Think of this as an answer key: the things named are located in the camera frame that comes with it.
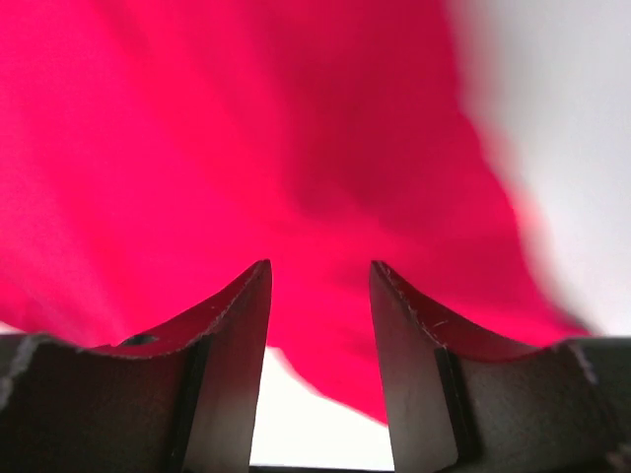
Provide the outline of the red t-shirt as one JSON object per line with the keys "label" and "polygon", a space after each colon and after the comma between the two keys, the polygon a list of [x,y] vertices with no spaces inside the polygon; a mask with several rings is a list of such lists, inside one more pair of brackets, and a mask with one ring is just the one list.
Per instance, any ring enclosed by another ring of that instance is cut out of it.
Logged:
{"label": "red t-shirt", "polygon": [[5,1],[1,319],[119,344],[273,269],[268,342],[386,417],[370,263],[534,346],[585,329],[465,115],[444,1]]}

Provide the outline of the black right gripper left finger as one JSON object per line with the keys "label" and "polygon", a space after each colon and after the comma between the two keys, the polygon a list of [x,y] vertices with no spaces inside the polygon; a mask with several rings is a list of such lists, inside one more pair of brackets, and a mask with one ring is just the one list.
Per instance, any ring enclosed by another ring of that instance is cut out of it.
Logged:
{"label": "black right gripper left finger", "polygon": [[117,346],[1,339],[5,472],[246,472],[271,303],[268,261]]}

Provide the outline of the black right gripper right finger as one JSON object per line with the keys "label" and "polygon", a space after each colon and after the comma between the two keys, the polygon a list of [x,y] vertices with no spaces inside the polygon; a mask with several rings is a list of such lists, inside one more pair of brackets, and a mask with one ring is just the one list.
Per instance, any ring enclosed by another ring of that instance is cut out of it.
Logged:
{"label": "black right gripper right finger", "polygon": [[536,348],[370,271],[371,312],[398,472],[626,472],[630,342]]}

